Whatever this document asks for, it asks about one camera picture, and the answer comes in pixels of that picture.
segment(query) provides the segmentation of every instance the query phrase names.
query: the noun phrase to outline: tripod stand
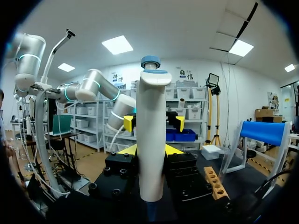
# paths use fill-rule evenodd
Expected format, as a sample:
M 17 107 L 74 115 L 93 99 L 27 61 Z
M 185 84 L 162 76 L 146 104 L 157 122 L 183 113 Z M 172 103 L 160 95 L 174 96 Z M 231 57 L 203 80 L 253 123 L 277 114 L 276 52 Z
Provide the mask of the tripod stand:
M 219 122 L 220 122 L 220 104 L 219 104 L 219 93 L 216 94 L 216 99 L 217 99 L 217 124 L 216 124 L 216 134 L 214 135 L 211 144 L 213 144 L 215 140 L 215 145 L 219 144 L 221 146 L 221 141 L 219 138 Z

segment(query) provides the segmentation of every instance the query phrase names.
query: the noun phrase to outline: cardboard box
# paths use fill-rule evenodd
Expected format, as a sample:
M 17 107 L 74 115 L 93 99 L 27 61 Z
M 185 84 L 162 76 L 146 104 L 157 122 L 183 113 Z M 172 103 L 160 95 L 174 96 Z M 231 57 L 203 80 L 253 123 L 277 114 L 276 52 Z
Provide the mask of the cardboard box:
M 256 109 L 256 118 L 273 117 L 273 110 Z
M 282 123 L 282 116 L 256 118 L 257 122 Z
M 274 123 L 282 123 L 282 116 L 274 116 L 273 122 Z

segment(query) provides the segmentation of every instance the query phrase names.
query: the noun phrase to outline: wooden block with holes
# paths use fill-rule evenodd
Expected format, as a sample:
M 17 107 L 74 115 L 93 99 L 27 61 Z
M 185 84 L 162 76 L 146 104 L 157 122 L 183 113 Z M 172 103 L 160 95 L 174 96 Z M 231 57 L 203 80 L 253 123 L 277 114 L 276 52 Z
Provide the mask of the wooden block with holes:
M 213 187 L 213 198 L 215 200 L 227 196 L 228 194 L 224 189 L 223 185 L 220 183 L 219 178 L 212 167 L 204 167 L 204 171 L 206 174 L 206 180 L 212 185 Z

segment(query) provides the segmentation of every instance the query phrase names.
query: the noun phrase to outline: ceiling light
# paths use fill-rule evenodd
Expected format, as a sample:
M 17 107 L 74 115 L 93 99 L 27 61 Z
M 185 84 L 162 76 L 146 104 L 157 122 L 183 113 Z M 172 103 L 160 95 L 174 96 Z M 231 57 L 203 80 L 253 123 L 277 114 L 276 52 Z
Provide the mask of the ceiling light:
M 133 50 L 124 35 L 104 41 L 102 44 L 114 55 Z
M 295 69 L 295 66 L 293 64 L 290 64 L 289 66 L 285 67 L 285 70 L 287 72 L 293 71 Z
M 58 66 L 58 68 L 63 70 L 63 71 L 66 71 L 66 72 L 69 72 L 69 71 L 72 71 L 72 70 L 75 69 L 73 66 L 70 66 L 66 63 L 62 63 L 61 65 Z
M 233 47 L 230 49 L 229 53 L 239 55 L 241 57 L 244 57 L 247 55 L 251 50 L 253 49 L 253 46 L 245 43 L 243 41 L 237 40 L 237 42 L 233 45 Z

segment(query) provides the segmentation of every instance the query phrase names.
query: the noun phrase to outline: poster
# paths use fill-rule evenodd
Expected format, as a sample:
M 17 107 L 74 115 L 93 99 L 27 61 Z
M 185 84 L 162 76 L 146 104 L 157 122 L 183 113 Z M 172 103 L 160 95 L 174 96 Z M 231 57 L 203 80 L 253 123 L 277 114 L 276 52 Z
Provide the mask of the poster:
M 182 69 L 182 67 L 176 67 L 176 69 L 179 71 L 179 78 L 185 79 L 185 80 L 193 80 L 193 73 L 191 70 L 185 70 Z

